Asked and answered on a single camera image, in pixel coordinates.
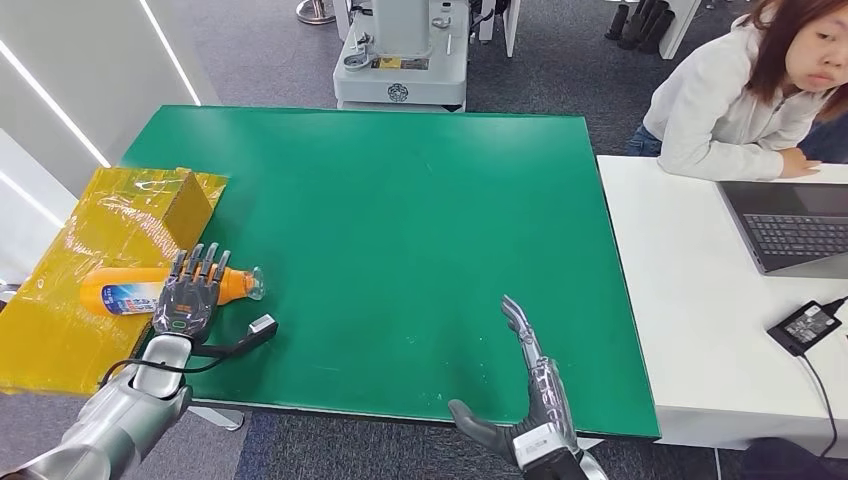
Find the plastic wrap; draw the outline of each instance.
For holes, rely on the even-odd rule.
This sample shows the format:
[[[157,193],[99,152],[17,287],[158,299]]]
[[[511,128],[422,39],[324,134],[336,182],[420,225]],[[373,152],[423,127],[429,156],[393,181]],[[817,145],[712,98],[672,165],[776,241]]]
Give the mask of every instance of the plastic wrap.
[[[32,276],[0,313],[0,389],[92,393],[130,356],[150,315],[102,316],[80,304],[101,267],[166,266],[200,238],[226,177],[101,168]]]

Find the white jacket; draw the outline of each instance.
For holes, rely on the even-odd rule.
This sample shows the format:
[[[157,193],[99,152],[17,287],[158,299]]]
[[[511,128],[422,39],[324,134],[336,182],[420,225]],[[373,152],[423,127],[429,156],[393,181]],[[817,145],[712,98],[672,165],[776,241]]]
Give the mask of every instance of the white jacket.
[[[669,173],[708,180],[770,180],[783,171],[777,150],[798,145],[827,101],[801,92],[771,104],[745,85],[761,31],[740,26],[692,52],[654,92],[644,125],[663,141],[658,161]]]

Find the led light strip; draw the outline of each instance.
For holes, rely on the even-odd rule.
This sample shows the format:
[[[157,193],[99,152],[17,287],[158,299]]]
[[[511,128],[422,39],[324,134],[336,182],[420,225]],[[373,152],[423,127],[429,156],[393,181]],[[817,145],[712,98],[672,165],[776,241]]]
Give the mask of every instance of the led light strip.
[[[57,217],[56,215],[53,215],[53,212],[51,212],[50,210],[48,210],[47,208],[45,208],[45,207],[44,207],[44,205],[42,205],[41,203],[39,203],[39,202],[38,202],[38,200],[36,200],[35,198],[33,198],[33,197],[32,197],[32,195],[28,194],[28,193],[27,193],[27,192],[26,192],[23,188],[21,188],[21,186],[20,186],[20,185],[18,185],[17,183],[15,183],[15,182],[14,182],[14,180],[12,180],[11,178],[9,178],[9,177],[8,177],[5,173],[3,173],[3,172],[0,172],[0,182],[3,182],[3,183],[5,183],[6,185],[8,185],[8,186],[9,186],[9,188],[11,188],[12,190],[14,190],[14,191],[15,191],[15,193],[17,193],[18,195],[20,195],[20,196],[21,196],[21,198],[23,198],[24,200],[26,200],[26,201],[27,201],[27,203],[29,203],[30,205],[32,205],[32,207],[33,207],[33,208],[35,208],[36,210],[38,210],[38,212],[39,212],[40,214],[44,215],[44,216],[47,218],[47,220],[50,220],[50,223],[52,223],[53,225],[56,225],[56,226],[57,226],[57,227],[59,227],[59,228],[62,228],[63,226],[65,226],[65,222],[63,222],[63,221],[59,220],[59,217]]]
[[[74,123],[73,120],[71,120],[71,117],[69,117],[68,114],[65,113],[64,110],[62,110],[62,107],[60,107],[59,104],[56,103],[55,100],[53,100],[53,97],[51,97],[50,94],[47,93],[47,90],[45,90],[44,87],[42,87],[41,84],[38,83],[38,80],[36,80],[35,77],[33,77],[31,73],[29,73],[29,70],[27,70],[26,67],[24,67],[24,65],[20,62],[20,60],[18,60],[18,57],[16,57],[15,54],[12,53],[11,50],[9,50],[9,47],[7,47],[5,43],[3,43],[3,40],[0,40],[0,53],[2,53],[6,60],[8,60],[8,62],[15,68],[15,70],[18,71],[18,73],[29,84],[29,86],[32,87],[33,90],[35,90],[35,93],[37,93],[38,96],[41,97],[42,100],[44,100],[44,103],[46,103],[47,106],[50,107],[50,110],[53,110],[53,113],[55,113],[56,116],[59,117],[60,120],[62,120],[62,123],[64,123],[65,126],[68,127],[68,130],[70,130],[71,133],[73,133],[74,136],[77,137],[77,139],[80,141],[80,143],[83,144],[86,150],[88,150],[89,153],[91,153],[91,155],[94,156],[94,158],[96,158],[101,165],[107,168],[111,167],[112,165],[109,163],[108,160],[106,160],[106,157],[104,157],[103,154],[100,153],[100,150],[98,150],[97,147],[95,147],[94,144],[91,143],[91,140],[89,140],[88,137],[86,137],[85,134],[82,133],[82,130],[80,130],[77,124]]]
[[[173,63],[174,68],[177,69],[177,73],[183,80],[183,83],[186,86],[186,90],[188,90],[188,94],[191,95],[192,100],[194,100],[194,104],[199,107],[200,98],[197,97],[197,93],[194,91],[194,87],[192,87],[191,82],[188,81],[188,77],[186,76],[182,65],[180,65],[180,61],[177,60],[177,56],[174,54],[174,50],[171,49],[171,44],[168,43],[168,39],[165,38],[165,32],[162,31],[162,28],[159,26],[159,22],[156,20],[156,17],[153,16],[153,11],[150,10],[150,5],[147,4],[147,0],[138,1],[139,3],[141,3],[141,8],[144,9],[144,13],[147,14],[147,19],[150,20],[150,24],[153,25],[153,29],[156,30],[156,35],[159,36],[159,41],[162,42],[162,46],[165,47],[165,51],[168,52],[168,56],[171,57],[171,63]]]

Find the black boot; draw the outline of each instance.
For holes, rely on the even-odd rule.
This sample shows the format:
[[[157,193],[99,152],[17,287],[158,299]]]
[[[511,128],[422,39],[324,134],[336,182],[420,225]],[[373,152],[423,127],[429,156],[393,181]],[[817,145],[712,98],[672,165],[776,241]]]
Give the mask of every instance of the black boot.
[[[604,34],[604,37],[610,40],[618,40],[621,38],[621,31],[624,30],[624,24],[627,23],[627,14],[630,13],[630,7],[627,5],[619,5],[618,11],[615,12],[615,17],[612,19],[610,31]]]
[[[645,0],[639,0],[639,5],[636,5],[636,11],[633,15],[639,15],[642,13],[642,9],[645,7]]]
[[[633,15],[630,19],[630,23],[624,27],[624,34],[621,36],[621,40],[618,41],[618,48],[623,48],[625,50],[633,50],[636,48],[636,40],[639,36],[639,32],[641,31],[642,16]]]
[[[642,25],[645,25],[645,22],[648,20],[648,15],[651,14],[651,10],[654,9],[654,4],[657,3],[657,0],[645,0],[645,4],[642,5],[642,10],[639,10],[639,15],[642,17]]]
[[[651,33],[649,33],[645,41],[639,45],[639,51],[642,53],[659,53],[660,40],[662,40],[662,37],[665,36],[665,33],[668,31],[668,27],[671,26],[672,21],[674,21],[674,12],[671,10],[664,11],[654,24],[654,28],[651,29]]]
[[[657,23],[657,19],[668,10],[668,2],[665,0],[659,0],[654,4],[654,8],[651,9],[651,12],[645,17],[645,21],[642,23],[642,31],[639,32],[639,38],[637,41],[642,43],[648,38],[648,34],[651,33],[651,29],[654,28],[654,24]]]

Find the woman's hand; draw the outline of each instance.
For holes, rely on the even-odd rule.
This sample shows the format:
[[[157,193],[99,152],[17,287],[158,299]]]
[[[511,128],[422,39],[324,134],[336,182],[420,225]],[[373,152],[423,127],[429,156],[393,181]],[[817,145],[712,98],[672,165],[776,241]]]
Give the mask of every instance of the woman's hand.
[[[777,153],[783,155],[783,173],[780,178],[806,177],[819,173],[815,167],[821,165],[821,162],[807,160],[800,148],[787,148]]]

